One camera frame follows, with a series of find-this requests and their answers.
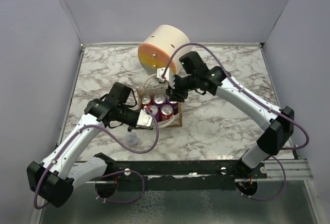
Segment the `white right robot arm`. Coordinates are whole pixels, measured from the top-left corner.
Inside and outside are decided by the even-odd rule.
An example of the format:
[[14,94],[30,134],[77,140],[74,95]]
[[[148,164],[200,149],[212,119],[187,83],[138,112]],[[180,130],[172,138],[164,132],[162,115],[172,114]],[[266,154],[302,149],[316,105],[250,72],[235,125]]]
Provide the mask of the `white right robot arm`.
[[188,52],[179,59],[187,76],[180,77],[171,69],[158,69],[157,77],[168,83],[166,94],[172,101],[184,102],[189,91],[209,92],[224,99],[248,115],[264,133],[255,145],[240,158],[237,172],[249,178],[256,167],[271,155],[277,155],[294,131],[290,119],[294,111],[290,107],[281,109],[242,87],[233,77],[226,76],[220,66],[209,69],[197,52]]

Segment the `purple soda can front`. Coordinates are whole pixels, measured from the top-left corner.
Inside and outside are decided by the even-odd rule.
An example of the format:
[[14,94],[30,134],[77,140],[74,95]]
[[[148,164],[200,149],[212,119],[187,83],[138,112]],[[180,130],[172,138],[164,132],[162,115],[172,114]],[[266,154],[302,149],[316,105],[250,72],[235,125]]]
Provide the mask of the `purple soda can front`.
[[152,115],[156,118],[157,122],[160,122],[160,111],[159,108],[156,105],[150,105],[149,109],[152,113]]

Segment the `red soda can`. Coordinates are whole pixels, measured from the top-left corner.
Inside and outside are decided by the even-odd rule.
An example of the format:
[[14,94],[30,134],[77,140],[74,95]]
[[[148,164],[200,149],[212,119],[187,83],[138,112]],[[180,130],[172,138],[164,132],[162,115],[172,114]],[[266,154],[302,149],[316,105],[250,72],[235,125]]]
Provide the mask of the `red soda can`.
[[171,105],[163,105],[160,109],[161,121],[169,120],[174,115],[174,109]]
[[152,97],[148,94],[145,94],[141,97],[141,108],[144,108],[145,106],[150,106],[153,104]]

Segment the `brown canvas bag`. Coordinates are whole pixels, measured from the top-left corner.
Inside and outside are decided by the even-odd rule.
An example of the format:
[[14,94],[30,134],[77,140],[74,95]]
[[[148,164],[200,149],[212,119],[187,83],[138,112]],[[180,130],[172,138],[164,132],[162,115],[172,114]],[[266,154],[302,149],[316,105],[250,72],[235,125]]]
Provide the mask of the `brown canvas bag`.
[[[144,82],[143,87],[140,87],[137,90],[137,94],[138,94],[138,106],[141,108],[141,97],[145,94],[148,94],[152,97],[156,94],[163,94],[166,97],[166,104],[167,104],[167,99],[169,99],[169,97],[166,95],[165,90],[161,89],[161,87],[156,87],[156,86],[148,86],[147,84],[150,83],[150,81],[152,80],[156,80],[156,74],[152,74],[150,75]],[[182,127],[182,110],[181,110],[181,104],[178,102],[178,113],[175,115],[173,115],[169,120],[166,121],[161,121],[158,122],[159,128],[160,129],[164,129],[167,127]]]

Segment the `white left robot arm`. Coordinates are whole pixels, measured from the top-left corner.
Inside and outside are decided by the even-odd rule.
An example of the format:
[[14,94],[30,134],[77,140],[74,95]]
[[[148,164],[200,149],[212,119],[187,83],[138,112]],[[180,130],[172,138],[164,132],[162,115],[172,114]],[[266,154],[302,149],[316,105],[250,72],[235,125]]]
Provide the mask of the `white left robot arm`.
[[101,155],[75,166],[75,162],[87,145],[112,121],[131,127],[150,128],[152,117],[144,109],[133,110],[126,101],[134,91],[115,83],[110,92],[87,104],[84,114],[69,136],[48,157],[40,163],[31,162],[27,167],[30,189],[35,193],[34,205],[38,197],[55,207],[64,205],[73,190],[93,178],[108,180],[113,176],[114,167]]

